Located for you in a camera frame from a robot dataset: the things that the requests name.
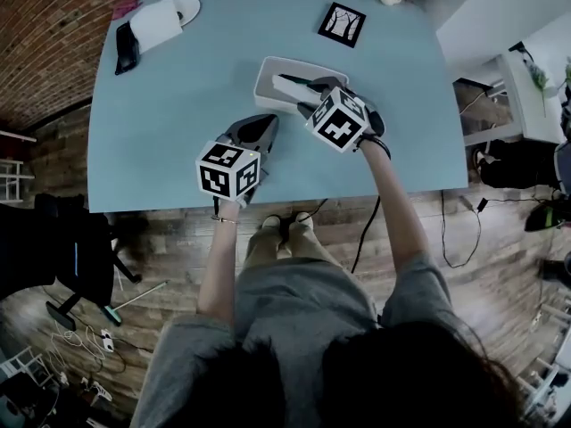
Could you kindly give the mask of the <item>white shelf rack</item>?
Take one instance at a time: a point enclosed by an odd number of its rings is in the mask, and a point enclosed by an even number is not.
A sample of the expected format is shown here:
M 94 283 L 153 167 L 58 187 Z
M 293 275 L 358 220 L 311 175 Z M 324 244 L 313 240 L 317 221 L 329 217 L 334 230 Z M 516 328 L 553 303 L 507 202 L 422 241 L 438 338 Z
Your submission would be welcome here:
M 34 180 L 35 176 L 23 172 L 21 160 L 0 158 L 0 204 L 22 203 L 21 182 Z

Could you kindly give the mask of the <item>black pouch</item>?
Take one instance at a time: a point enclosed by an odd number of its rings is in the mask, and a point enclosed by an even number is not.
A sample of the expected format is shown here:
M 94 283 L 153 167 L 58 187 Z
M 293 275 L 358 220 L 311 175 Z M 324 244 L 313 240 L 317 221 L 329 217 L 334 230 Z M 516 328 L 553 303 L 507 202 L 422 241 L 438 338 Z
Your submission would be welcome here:
M 120 75 L 133 70 L 139 61 L 139 46 L 129 22 L 117 27 L 116 49 L 118 60 L 115 74 Z

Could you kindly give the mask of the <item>white side table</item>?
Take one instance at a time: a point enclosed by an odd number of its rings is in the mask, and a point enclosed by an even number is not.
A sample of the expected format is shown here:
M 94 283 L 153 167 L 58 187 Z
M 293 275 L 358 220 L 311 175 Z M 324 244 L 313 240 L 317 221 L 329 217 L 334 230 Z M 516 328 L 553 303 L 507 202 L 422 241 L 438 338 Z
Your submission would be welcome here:
M 484 92 L 487 98 L 507 96 L 511 121 L 499 127 L 465 136 L 464 145 L 472 146 L 514 136 L 554 144 L 566 141 L 560 125 L 562 106 L 559 91 L 563 85 L 552 78 L 546 67 L 538 65 L 548 78 L 545 107 L 542 107 L 541 95 L 534 86 L 524 59 L 525 57 L 518 52 L 499 55 L 496 62 L 501 73 L 501 81 Z

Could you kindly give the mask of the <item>black picture frame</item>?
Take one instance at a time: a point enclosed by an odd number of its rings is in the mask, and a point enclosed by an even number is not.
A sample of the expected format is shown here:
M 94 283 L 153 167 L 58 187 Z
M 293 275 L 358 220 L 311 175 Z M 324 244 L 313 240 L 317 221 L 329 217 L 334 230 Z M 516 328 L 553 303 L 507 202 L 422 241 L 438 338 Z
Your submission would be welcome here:
M 340 44 L 354 48 L 364 25 L 366 15 L 345 5 L 333 2 L 320 24 L 318 34 Z

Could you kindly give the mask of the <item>person's left forearm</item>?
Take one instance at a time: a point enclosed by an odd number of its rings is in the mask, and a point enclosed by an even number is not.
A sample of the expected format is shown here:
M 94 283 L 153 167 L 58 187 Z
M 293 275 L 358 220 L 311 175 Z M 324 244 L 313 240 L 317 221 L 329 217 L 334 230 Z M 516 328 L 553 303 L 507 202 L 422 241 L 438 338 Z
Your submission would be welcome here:
M 240 205 L 222 201 L 215 214 L 212 243 L 196 312 L 228 326 L 234 324 L 236 240 Z

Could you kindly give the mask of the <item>white oval dish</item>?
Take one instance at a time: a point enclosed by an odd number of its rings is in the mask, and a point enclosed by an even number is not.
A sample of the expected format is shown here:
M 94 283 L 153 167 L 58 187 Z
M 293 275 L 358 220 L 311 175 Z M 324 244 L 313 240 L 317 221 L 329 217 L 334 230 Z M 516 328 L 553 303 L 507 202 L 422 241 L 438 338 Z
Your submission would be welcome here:
M 201 3 L 199 0 L 174 0 L 179 25 L 184 27 L 191 22 L 200 12 Z

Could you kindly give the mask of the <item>person's right forearm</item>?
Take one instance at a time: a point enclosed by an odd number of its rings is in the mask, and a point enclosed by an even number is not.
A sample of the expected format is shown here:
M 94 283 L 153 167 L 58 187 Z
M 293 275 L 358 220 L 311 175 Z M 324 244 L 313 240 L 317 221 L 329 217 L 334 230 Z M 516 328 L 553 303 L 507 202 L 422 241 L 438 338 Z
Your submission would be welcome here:
M 404 268 L 416 257 L 428 254 L 425 229 L 396 176 L 386 151 L 372 141 L 363 141 L 360 150 L 367 160 L 377 186 L 378 197 L 385 214 L 396 272 L 396 285 L 399 285 Z

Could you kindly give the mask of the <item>grey shirt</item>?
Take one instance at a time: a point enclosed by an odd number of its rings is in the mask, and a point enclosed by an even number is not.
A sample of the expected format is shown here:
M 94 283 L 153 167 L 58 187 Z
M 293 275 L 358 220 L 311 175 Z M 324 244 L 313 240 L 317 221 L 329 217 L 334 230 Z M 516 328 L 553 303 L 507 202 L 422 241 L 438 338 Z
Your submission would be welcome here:
M 317 259 L 281 259 L 246 269 L 236 289 L 233 328 L 198 315 L 178 317 L 164 326 L 132 428 L 166 428 L 182 409 L 206 359 L 226 347 L 251 346 L 257 340 L 270 341 L 277 353 L 285 384 L 286 427 L 318 428 L 319 364 L 332 340 L 376 325 L 445 325 L 453 319 L 442 274 L 424 256 L 397 275 L 380 316 L 342 269 Z

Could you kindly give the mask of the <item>black desk device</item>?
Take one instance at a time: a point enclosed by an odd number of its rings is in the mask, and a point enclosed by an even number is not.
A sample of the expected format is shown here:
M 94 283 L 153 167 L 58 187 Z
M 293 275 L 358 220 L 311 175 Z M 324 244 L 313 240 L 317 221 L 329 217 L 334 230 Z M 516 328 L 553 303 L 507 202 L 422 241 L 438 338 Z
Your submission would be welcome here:
M 510 52 L 518 52 L 518 53 L 522 54 L 527 60 L 529 60 L 531 62 L 534 61 L 533 56 L 527 50 L 527 48 L 525 47 L 525 44 L 522 41 L 519 41 L 518 43 L 516 43 L 515 45 L 510 47 L 509 51 Z

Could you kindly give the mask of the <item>black office chair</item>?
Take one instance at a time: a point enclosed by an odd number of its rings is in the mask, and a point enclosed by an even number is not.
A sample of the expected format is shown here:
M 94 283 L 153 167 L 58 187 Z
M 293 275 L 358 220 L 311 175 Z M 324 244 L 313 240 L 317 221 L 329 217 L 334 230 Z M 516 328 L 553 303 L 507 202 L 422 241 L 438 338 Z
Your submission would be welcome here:
M 82 299 L 111 305 L 115 272 L 132 274 L 112 248 L 116 238 L 103 213 L 91 213 L 84 197 L 39 194 L 32 209 L 0 204 L 0 301 L 22 290 L 58 281 L 72 291 L 62 304 L 48 301 L 48 314 L 74 331 L 70 310 Z

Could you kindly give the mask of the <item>green head broom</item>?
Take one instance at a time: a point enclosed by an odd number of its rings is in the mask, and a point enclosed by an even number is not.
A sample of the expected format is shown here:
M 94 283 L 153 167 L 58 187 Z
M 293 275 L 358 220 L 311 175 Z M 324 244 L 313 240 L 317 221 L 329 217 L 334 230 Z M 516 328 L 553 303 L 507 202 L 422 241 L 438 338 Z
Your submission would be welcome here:
M 135 301 L 140 300 L 140 299 L 144 298 L 145 296 L 162 289 L 163 287 L 167 286 L 168 284 L 169 284 L 168 281 L 163 281 L 163 282 L 155 285 L 154 287 L 146 290 L 145 292 L 139 293 L 137 296 L 122 302 L 118 306 L 113 307 L 111 305 L 107 305 L 107 306 L 101 307 L 100 310 L 106 316 L 106 318 L 108 320 L 110 320 L 114 325 L 121 326 L 122 325 L 122 318 L 118 313 L 118 311 L 120 309 L 124 309 L 128 305 L 133 304 Z

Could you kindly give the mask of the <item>pink cloth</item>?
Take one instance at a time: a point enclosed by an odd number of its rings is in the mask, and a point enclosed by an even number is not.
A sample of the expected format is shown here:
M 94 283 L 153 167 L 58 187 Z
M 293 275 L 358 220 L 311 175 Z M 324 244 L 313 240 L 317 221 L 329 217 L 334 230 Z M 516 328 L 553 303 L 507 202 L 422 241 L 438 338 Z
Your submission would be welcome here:
M 112 8 L 112 20 L 116 21 L 125 17 L 129 12 L 134 11 L 138 6 L 138 0 L 121 0 Z

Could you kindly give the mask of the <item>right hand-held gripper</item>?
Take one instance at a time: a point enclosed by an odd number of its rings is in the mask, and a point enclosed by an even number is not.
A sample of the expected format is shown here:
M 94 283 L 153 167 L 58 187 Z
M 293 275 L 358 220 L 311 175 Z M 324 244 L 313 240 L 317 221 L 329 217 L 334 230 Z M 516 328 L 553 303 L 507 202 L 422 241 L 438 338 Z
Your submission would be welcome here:
M 320 105 L 297 103 L 297 111 L 307 117 L 305 128 L 338 152 L 356 151 L 363 141 L 382 146 L 385 123 L 378 111 L 349 92 L 339 78 L 316 78 L 307 84 L 314 92 L 329 91 Z

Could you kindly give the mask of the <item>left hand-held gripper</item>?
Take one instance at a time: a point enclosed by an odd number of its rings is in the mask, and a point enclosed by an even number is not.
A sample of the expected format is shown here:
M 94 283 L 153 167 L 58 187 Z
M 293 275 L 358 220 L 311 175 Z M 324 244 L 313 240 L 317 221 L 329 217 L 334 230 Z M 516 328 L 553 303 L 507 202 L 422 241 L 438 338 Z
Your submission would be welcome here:
M 216 140 L 209 141 L 195 161 L 199 190 L 214 203 L 250 203 L 260 182 L 279 128 L 279 117 L 266 113 L 233 123 Z

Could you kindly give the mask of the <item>beige trousers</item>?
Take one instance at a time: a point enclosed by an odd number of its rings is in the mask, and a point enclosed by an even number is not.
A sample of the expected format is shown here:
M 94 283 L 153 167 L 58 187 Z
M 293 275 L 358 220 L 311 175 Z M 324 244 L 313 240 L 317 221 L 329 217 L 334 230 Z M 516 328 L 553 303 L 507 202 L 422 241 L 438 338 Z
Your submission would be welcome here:
M 313 229 L 295 222 L 289 227 L 285 241 L 279 226 L 263 226 L 249 240 L 243 270 L 273 264 L 281 254 L 290 258 L 309 258 L 327 261 L 340 267 L 337 260 L 321 245 Z

